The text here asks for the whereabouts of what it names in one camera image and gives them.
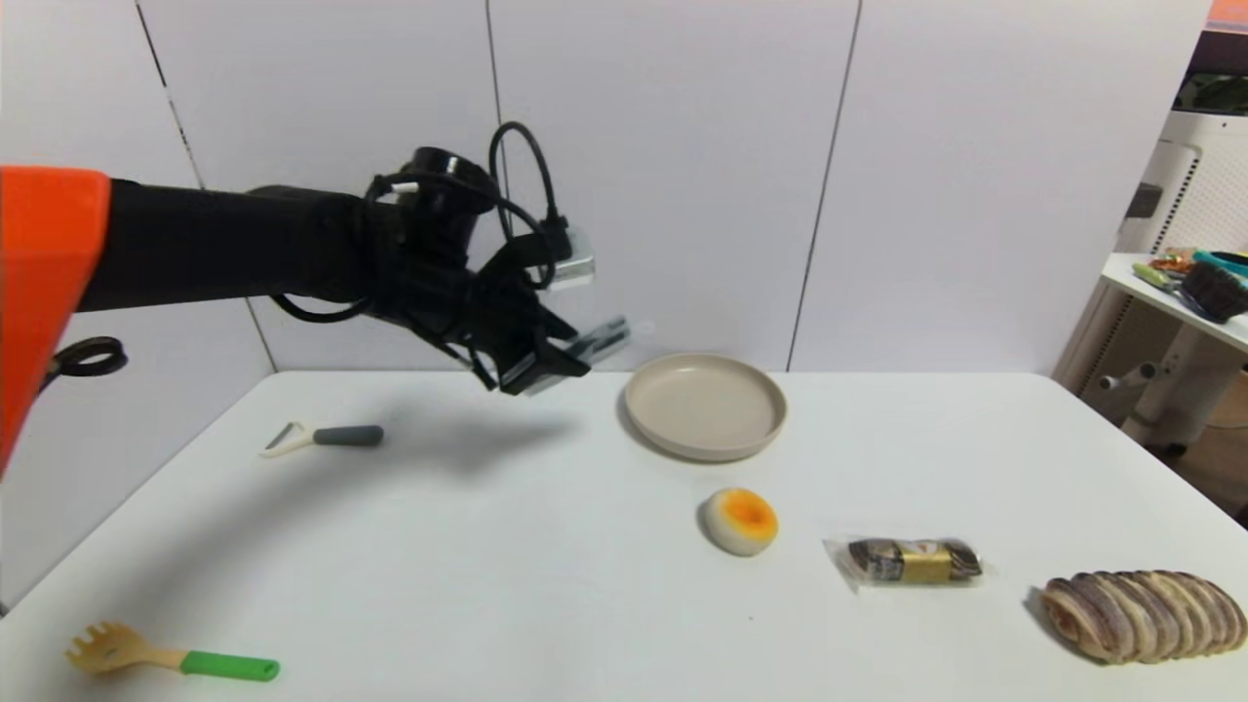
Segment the pasta server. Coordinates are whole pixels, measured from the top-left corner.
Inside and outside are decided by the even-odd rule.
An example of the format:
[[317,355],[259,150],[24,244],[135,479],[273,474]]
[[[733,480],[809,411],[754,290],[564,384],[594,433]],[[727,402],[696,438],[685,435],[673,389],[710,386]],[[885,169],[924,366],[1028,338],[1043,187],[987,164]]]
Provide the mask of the pasta server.
[[121,622],[100,622],[97,626],[86,627],[86,633],[90,640],[84,641],[81,636],[75,636],[76,651],[65,651],[65,657],[77,668],[91,675],[147,665],[178,671],[188,676],[268,682],[277,677],[282,670],[281,663],[267,658],[154,648],[139,632]]

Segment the white wall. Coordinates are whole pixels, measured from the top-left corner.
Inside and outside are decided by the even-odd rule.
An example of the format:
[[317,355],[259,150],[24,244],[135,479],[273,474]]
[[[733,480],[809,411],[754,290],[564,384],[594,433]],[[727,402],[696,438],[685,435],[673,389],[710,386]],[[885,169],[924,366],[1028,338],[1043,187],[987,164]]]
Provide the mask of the white wall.
[[[0,162],[196,186],[131,0],[6,0],[2,31]],[[130,365],[44,392],[0,486],[6,605],[271,372],[237,300],[76,315],[62,344],[95,335]]]
[[[398,170],[426,145],[485,164],[498,119],[484,1],[142,0],[142,7],[207,187],[283,184],[362,195],[373,175]],[[494,216],[482,217],[473,252],[488,255],[500,241]],[[253,305],[281,370],[458,368],[384,322],[313,325],[267,299]]]
[[[503,119],[537,131],[598,282],[578,326],[653,327],[608,367],[718,351],[784,370],[854,0],[494,0]],[[558,27],[557,40],[542,40]],[[517,140],[512,195],[540,210]]]
[[[277,0],[142,6],[208,187],[361,192],[424,144],[485,162],[498,115],[484,1],[318,0],[298,21]],[[490,5],[503,119],[538,134],[598,254],[598,285],[550,304],[585,327],[625,312],[654,329],[617,366],[705,349],[784,367],[855,7]],[[530,161],[519,142],[509,152],[513,195],[540,212]],[[483,217],[473,264],[500,242]],[[256,311],[280,368],[454,367],[372,320]]]
[[792,370],[1048,373],[1208,0],[867,0]]

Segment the bread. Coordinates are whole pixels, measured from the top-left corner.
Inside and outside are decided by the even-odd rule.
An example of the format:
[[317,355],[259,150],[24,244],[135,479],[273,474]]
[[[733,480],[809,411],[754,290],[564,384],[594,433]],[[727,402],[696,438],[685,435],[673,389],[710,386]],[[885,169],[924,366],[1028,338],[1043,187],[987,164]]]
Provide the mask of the bread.
[[1239,605],[1189,573],[1078,573],[1048,581],[1041,601],[1058,633],[1109,663],[1208,656],[1248,638]]

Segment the white shelf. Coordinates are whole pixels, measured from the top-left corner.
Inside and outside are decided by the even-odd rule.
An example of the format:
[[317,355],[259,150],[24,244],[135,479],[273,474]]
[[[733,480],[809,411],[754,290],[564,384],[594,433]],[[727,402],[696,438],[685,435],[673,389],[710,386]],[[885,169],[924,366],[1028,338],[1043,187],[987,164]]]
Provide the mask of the white shelf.
[[1101,270],[1101,280],[1248,353],[1248,316],[1231,317],[1227,324],[1219,325],[1194,315],[1178,297],[1157,290],[1131,272],[1132,264],[1147,262],[1149,259],[1152,256],[1147,254],[1111,254]]

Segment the green handle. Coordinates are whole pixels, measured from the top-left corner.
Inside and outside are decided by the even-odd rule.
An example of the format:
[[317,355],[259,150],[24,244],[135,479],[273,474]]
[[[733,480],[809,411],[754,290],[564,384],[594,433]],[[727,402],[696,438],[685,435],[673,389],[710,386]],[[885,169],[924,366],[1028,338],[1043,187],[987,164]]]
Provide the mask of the green handle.
[[182,672],[191,676],[232,677],[268,682],[282,671],[282,665],[267,658],[245,658],[191,651],[182,658]]

